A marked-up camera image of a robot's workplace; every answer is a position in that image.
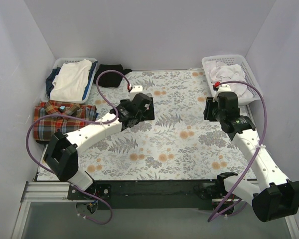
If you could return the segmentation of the red plaid long sleeve shirt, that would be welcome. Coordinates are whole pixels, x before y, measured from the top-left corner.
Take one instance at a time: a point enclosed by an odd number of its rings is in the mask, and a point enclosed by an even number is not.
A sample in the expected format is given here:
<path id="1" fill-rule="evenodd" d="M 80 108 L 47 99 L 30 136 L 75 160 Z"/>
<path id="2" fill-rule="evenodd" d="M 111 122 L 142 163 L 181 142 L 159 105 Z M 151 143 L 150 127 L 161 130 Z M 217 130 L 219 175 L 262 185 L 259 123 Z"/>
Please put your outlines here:
<path id="1" fill-rule="evenodd" d="M 96 106 L 49 100 L 47 102 L 41 102 L 34 107 L 33 120 L 36 121 L 43 116 L 52 114 L 72 116 L 75 117 L 75 119 L 48 117 L 40 120 L 40 122 L 36 123 L 33 128 L 33 138 L 35 140 L 50 141 L 52 135 L 57 131 L 66 134 L 79 130 L 85 127 L 87 123 L 77 120 L 78 118 L 95 121 L 98 116 Z"/>

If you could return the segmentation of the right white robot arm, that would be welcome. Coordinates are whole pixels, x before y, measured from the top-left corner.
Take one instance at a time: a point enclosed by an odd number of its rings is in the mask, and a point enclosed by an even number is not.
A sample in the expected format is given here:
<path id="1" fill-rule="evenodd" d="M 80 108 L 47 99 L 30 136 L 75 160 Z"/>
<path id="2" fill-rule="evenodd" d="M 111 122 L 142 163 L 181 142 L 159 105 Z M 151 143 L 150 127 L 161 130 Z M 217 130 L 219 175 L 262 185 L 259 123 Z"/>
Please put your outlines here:
<path id="1" fill-rule="evenodd" d="M 240 115 L 237 95 L 219 90 L 214 97 L 208 97 L 204 118 L 219 122 L 248 161 L 240 175 L 226 172 L 217 176 L 216 194 L 226 199 L 237 196 L 262 222 L 295 215 L 299 209 L 299 181 L 291 181 L 275 164 L 263 145 L 264 137 L 258 135 L 250 118 Z"/>

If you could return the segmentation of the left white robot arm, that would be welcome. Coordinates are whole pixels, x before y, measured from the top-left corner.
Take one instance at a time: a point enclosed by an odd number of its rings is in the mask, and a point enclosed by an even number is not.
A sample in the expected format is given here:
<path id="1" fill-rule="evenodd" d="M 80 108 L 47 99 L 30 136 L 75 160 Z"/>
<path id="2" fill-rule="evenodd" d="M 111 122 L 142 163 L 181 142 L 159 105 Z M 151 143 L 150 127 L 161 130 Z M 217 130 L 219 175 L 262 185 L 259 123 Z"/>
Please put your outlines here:
<path id="1" fill-rule="evenodd" d="M 154 120 L 153 98 L 137 93 L 132 100 L 121 100 L 95 123 L 66 134 L 56 132 L 43 160 L 59 181 L 74 185 L 83 198 L 91 199 L 96 187 L 93 178 L 79 167 L 79 155 L 106 137 L 148 120 Z"/>

